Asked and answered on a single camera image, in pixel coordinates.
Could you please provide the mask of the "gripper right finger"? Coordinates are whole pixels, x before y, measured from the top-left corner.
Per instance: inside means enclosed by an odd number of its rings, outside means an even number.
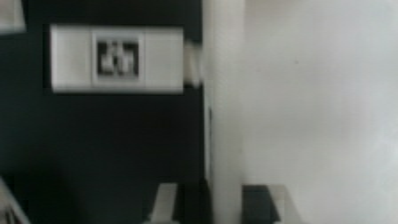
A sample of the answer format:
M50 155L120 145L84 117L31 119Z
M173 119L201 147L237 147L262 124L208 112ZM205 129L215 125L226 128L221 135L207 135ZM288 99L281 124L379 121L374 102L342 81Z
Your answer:
M242 186L242 224L306 224L283 185Z

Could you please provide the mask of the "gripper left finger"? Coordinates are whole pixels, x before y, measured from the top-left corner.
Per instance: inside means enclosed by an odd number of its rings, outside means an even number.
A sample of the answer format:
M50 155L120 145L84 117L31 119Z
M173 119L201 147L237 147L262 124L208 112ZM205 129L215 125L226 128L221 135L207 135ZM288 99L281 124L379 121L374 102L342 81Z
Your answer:
M159 184L143 224L203 224L201 187L198 183Z

